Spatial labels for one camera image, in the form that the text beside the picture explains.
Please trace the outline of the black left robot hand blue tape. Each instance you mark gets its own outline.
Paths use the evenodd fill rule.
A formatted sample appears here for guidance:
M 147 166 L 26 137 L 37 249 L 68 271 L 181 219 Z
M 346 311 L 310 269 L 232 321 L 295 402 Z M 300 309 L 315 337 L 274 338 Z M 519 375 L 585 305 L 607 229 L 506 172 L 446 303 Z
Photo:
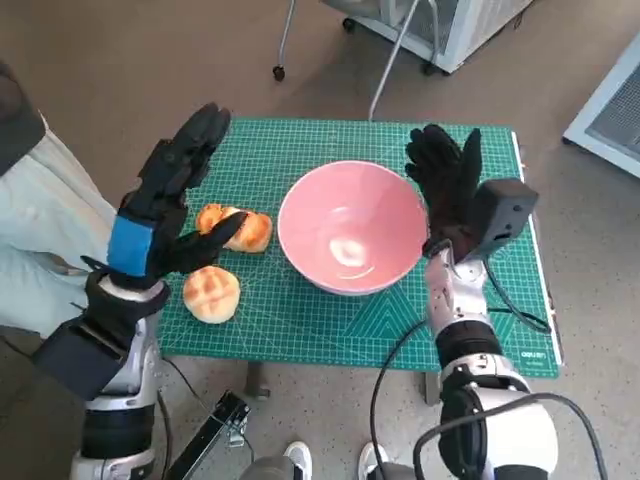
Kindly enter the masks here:
M 211 156 L 224 139 L 231 113 L 207 103 L 171 139 L 162 139 L 138 174 L 140 185 L 121 201 L 107 251 L 112 281 L 146 290 L 170 273 L 187 274 L 212 264 L 243 225 L 236 212 L 213 229 L 183 235 L 186 192 L 206 177 Z

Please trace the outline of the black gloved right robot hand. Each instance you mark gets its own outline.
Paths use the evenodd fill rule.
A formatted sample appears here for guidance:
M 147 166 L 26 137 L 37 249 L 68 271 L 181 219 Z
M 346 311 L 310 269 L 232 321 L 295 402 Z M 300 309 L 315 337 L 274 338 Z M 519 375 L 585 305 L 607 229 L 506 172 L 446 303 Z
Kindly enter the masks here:
M 462 260 L 473 249 L 468 221 L 482 170 L 481 131 L 472 130 L 463 146 L 440 126 L 410 132 L 406 174 L 418 185 L 427 206 L 429 234 L 422 247 L 427 258 L 445 246 Z

